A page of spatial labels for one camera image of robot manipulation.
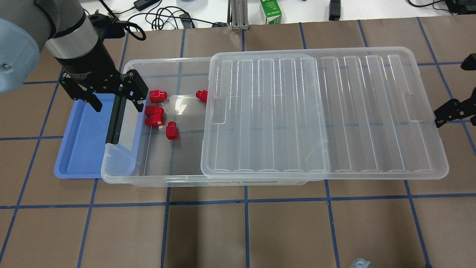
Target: green box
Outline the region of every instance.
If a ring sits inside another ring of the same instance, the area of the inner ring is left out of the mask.
[[[283,13],[278,5],[278,0],[260,0],[261,12],[265,24],[281,24]]]

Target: red plastic toy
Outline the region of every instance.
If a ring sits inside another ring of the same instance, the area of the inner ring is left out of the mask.
[[[153,90],[149,92],[149,99],[152,103],[161,103],[167,99],[167,92],[160,90]]]
[[[165,136],[169,140],[176,140],[179,138],[179,129],[177,128],[177,123],[171,121],[167,124],[165,128]]]
[[[146,126],[158,127],[164,125],[164,109],[159,107],[158,111],[158,113],[151,114],[148,118],[146,118]]]
[[[203,103],[207,103],[207,97],[208,97],[208,91],[204,90],[204,91],[197,91],[197,93],[195,93],[195,96],[197,98],[200,99],[201,102]]]
[[[146,106],[146,111],[145,111],[145,114],[147,115],[147,117],[155,114],[155,113],[162,113],[164,114],[164,108],[162,107],[157,107],[155,105],[147,105]]]

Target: transparent plastic box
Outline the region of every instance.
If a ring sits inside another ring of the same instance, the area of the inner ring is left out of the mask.
[[[406,48],[219,53],[137,60],[169,98],[165,127],[127,104],[101,175],[138,186],[302,185],[323,179],[439,179],[448,163]],[[196,97],[208,88],[207,104]]]

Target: blue plastic tray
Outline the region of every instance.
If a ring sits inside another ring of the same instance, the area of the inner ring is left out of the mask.
[[[58,178],[101,178],[114,95],[97,96],[102,102],[100,113],[82,101],[73,104],[56,159],[54,172]]]

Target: translucent lid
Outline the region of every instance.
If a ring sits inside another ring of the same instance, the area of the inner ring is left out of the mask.
[[[448,163],[412,52],[212,57],[201,170],[213,179],[436,179]]]

